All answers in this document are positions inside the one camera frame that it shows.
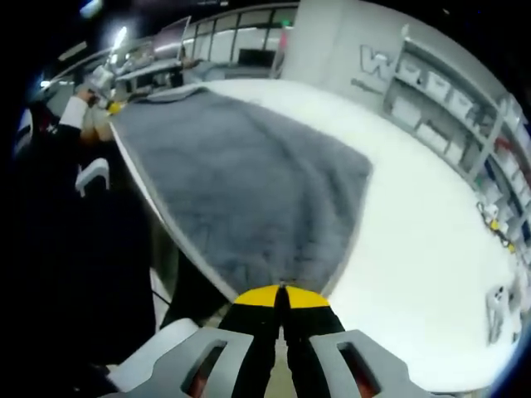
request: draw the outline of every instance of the small white object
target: small white object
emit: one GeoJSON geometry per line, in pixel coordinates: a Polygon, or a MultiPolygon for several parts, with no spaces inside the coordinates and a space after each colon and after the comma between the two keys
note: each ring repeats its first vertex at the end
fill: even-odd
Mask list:
{"type": "Polygon", "coordinates": [[[520,193],[527,187],[524,174],[522,170],[518,170],[513,176],[513,188],[515,193],[520,196],[520,193]]]}
{"type": "Polygon", "coordinates": [[[391,115],[412,128],[421,120],[421,110],[400,96],[392,104],[391,115]]]}
{"type": "Polygon", "coordinates": [[[398,66],[398,74],[406,81],[416,84],[421,76],[421,68],[408,59],[403,59],[398,66]]]}
{"type": "Polygon", "coordinates": [[[501,222],[508,222],[514,217],[513,209],[509,205],[505,204],[499,208],[498,220],[501,222]]]}
{"type": "Polygon", "coordinates": [[[520,193],[520,201],[522,202],[522,206],[527,206],[531,202],[531,188],[528,186],[524,187],[520,193]]]}
{"type": "Polygon", "coordinates": [[[492,180],[484,181],[481,186],[481,191],[485,195],[488,204],[496,203],[503,196],[496,183],[492,180]]]}
{"type": "Polygon", "coordinates": [[[470,143],[468,148],[465,150],[465,156],[463,157],[463,160],[461,161],[463,164],[463,168],[465,170],[470,170],[475,162],[477,161],[479,155],[481,153],[480,145],[476,142],[470,143]]]}
{"type": "Polygon", "coordinates": [[[499,214],[499,208],[494,204],[490,203],[487,206],[484,206],[483,209],[483,216],[485,217],[485,221],[490,224],[493,220],[496,220],[498,218],[499,214]]]}
{"type": "Polygon", "coordinates": [[[435,130],[427,124],[422,123],[418,126],[417,135],[427,143],[431,143],[435,137],[435,130]]]}
{"type": "Polygon", "coordinates": [[[531,149],[531,136],[529,136],[528,130],[525,128],[523,124],[518,126],[518,128],[516,129],[515,135],[516,135],[516,139],[518,140],[522,148],[531,149]]]}
{"type": "Polygon", "coordinates": [[[511,178],[519,170],[518,161],[514,155],[505,148],[498,147],[496,153],[501,162],[501,168],[504,170],[505,174],[511,178]]]}
{"type": "Polygon", "coordinates": [[[522,239],[522,229],[513,228],[511,231],[509,231],[507,237],[510,239],[511,242],[518,242],[520,239],[522,239]]]}
{"type": "Polygon", "coordinates": [[[481,132],[481,127],[478,124],[474,124],[474,122],[470,122],[472,130],[474,130],[474,133],[479,134],[481,132]]]}
{"type": "Polygon", "coordinates": [[[512,95],[504,102],[504,106],[506,106],[505,123],[512,131],[516,131],[522,121],[522,107],[512,95]]]}
{"type": "Polygon", "coordinates": [[[170,323],[113,370],[109,378],[121,391],[133,390],[151,377],[153,366],[162,355],[192,336],[198,329],[188,318],[170,323]]]}
{"type": "Polygon", "coordinates": [[[450,92],[450,83],[440,77],[433,71],[428,72],[428,81],[426,83],[426,92],[430,94],[435,100],[444,102],[446,96],[450,92]]]}
{"type": "Polygon", "coordinates": [[[463,158],[464,153],[465,137],[459,135],[450,142],[448,150],[446,151],[446,158],[450,161],[450,163],[458,165],[463,158]]]}
{"type": "Polygon", "coordinates": [[[103,158],[96,159],[77,175],[76,190],[81,197],[85,197],[85,187],[96,177],[103,177],[105,179],[105,187],[109,189],[109,164],[103,158]]]}
{"type": "Polygon", "coordinates": [[[448,140],[436,132],[431,141],[431,145],[439,152],[444,153],[446,148],[448,148],[448,140]]]}
{"type": "Polygon", "coordinates": [[[459,90],[453,90],[448,103],[450,111],[457,117],[465,119],[466,115],[474,107],[474,103],[459,90]]]}
{"type": "Polygon", "coordinates": [[[448,140],[438,134],[437,131],[432,129],[427,124],[421,124],[418,126],[417,135],[438,152],[444,153],[446,151],[446,147],[448,147],[448,140]]]}
{"type": "Polygon", "coordinates": [[[502,234],[507,235],[507,232],[509,232],[509,224],[501,221],[498,223],[498,229],[502,234]]]}

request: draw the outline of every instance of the white wall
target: white wall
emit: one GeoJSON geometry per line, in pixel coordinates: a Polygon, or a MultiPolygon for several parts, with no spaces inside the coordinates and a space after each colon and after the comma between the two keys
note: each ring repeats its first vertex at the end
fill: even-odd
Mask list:
{"type": "Polygon", "coordinates": [[[379,93],[387,87],[390,71],[386,58],[391,61],[398,56],[405,24],[410,25],[409,36],[436,48],[488,93],[497,97],[505,92],[485,66],[435,28],[390,8],[358,0],[300,2],[282,77],[330,90],[370,109],[379,108],[379,93]],[[353,80],[365,85],[365,90],[353,85],[353,80]]]}

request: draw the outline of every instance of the desk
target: desk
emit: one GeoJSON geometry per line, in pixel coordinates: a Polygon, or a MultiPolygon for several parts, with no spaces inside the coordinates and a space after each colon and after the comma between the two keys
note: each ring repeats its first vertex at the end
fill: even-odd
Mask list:
{"type": "MultiPolygon", "coordinates": [[[[345,328],[360,329],[404,360],[411,379],[428,391],[489,385],[514,344],[504,330],[487,347],[485,294],[509,285],[513,273],[466,182],[413,137],[337,95],[283,80],[198,85],[308,124],[369,158],[374,171],[358,236],[329,287],[333,310],[345,328]]],[[[131,173],[158,214],[134,167],[131,173]]]]}
{"type": "Polygon", "coordinates": [[[145,66],[144,68],[133,70],[132,72],[129,72],[129,73],[126,73],[125,75],[117,77],[116,81],[119,82],[119,81],[124,81],[124,80],[132,80],[132,79],[136,79],[139,76],[144,76],[144,75],[154,75],[155,73],[162,73],[168,70],[172,70],[174,68],[178,68],[180,66],[181,66],[181,62],[175,59],[155,61],[153,64],[149,66],[145,66]]]}
{"type": "Polygon", "coordinates": [[[135,92],[137,90],[137,79],[139,77],[146,75],[157,75],[158,73],[165,73],[172,70],[175,71],[177,69],[180,69],[181,65],[182,62],[177,61],[176,59],[155,61],[149,66],[145,66],[144,68],[140,68],[132,72],[126,73],[125,75],[119,76],[116,78],[115,82],[118,96],[120,97],[120,93],[122,92],[128,92],[126,88],[126,82],[130,82],[131,91],[135,92]]]}

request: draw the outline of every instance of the white sleeve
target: white sleeve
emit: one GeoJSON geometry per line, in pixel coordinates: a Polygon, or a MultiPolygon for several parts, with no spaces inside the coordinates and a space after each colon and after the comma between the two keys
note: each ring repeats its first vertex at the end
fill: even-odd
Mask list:
{"type": "Polygon", "coordinates": [[[81,129],[83,126],[83,118],[89,105],[79,97],[71,96],[66,104],[65,112],[61,116],[59,124],[75,127],[81,129]]]}

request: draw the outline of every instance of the yellow object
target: yellow object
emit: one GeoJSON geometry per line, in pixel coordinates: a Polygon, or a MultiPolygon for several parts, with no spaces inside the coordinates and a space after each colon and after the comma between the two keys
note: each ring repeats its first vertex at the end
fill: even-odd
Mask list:
{"type": "Polygon", "coordinates": [[[326,298],[315,292],[286,286],[285,288],[290,298],[290,308],[315,308],[328,307],[329,302],[326,298]]]}
{"type": "Polygon", "coordinates": [[[261,307],[274,307],[277,285],[265,286],[264,288],[253,289],[238,296],[234,304],[258,305],[261,307]]]}
{"type": "Polygon", "coordinates": [[[117,114],[120,110],[122,110],[122,105],[118,102],[113,102],[109,107],[110,114],[117,114]]]}

